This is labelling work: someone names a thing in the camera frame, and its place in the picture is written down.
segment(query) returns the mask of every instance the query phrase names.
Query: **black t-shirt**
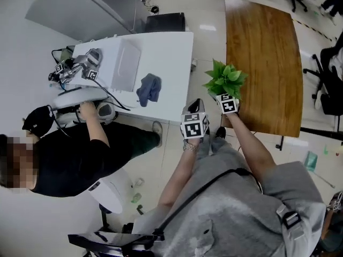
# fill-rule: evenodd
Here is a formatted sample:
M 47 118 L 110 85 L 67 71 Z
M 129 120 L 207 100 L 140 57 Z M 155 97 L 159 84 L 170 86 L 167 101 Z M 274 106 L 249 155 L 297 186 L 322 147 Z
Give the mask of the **black t-shirt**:
M 103 126 L 110 147 L 99 140 L 90 141 L 86 124 L 64 129 L 70 137 L 60 130 L 43 137 L 34 145 L 39 170 L 32 191 L 54 197 L 76 196 L 120 169 L 132 155 L 120 127 L 117 123 Z

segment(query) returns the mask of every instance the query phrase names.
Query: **person in gray shirt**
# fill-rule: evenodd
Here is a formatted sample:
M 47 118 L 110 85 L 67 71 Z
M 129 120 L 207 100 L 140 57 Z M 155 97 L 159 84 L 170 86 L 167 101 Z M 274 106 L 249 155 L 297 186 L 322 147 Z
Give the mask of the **person in gray shirt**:
M 276 165 L 237 114 L 227 114 L 244 157 L 225 139 L 225 128 L 189 139 L 158 206 L 136 219 L 132 233 L 150 234 L 199 188 L 230 173 L 197 196 L 164 229 L 155 256 L 310 256 L 319 241 L 326 206 L 301 162 Z

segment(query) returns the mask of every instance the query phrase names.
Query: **blue-gray towel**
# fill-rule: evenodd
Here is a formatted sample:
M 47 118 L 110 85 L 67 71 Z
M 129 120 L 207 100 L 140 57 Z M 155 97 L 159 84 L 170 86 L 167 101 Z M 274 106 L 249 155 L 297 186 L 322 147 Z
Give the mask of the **blue-gray towel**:
M 157 102 L 162 86 L 162 80 L 158 76 L 149 73 L 141 80 L 141 87 L 137 90 L 139 102 L 142 107 L 148 105 L 148 100 Z

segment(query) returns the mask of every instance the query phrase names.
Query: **strap buckle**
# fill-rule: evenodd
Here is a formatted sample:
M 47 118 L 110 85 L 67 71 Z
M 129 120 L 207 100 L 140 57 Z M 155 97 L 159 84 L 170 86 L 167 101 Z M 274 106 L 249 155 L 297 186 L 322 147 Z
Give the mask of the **strap buckle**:
M 287 229 L 290 229 L 294 225 L 301 222 L 301 217 L 295 211 L 290 211 L 290 212 L 285 213 L 285 215 L 282 218 L 282 222 L 284 223 Z

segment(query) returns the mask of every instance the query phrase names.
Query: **black and yellow floor tape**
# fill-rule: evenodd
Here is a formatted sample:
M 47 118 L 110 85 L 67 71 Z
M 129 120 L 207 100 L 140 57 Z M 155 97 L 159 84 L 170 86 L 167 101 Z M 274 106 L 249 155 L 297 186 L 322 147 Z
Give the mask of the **black and yellow floor tape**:
M 326 39 L 328 39 L 328 40 L 330 40 L 330 41 L 332 42 L 332 39 L 331 39 L 331 38 L 327 37 L 324 33 L 322 33 L 322 32 L 320 32 L 320 31 L 316 30 L 315 28 L 312 28 L 312 27 L 310 27 L 310 26 L 308 26 L 308 25 L 306 25 L 306 24 L 304 24 L 304 23 L 301 23 L 301 22 L 298 21 L 298 20 L 295 20 L 295 19 L 292 19 L 292 20 L 298 22 L 300 25 L 303 25 L 303 26 L 305 26 L 306 28 L 312 29 L 313 31 L 319 33 L 321 36 L 325 37 Z

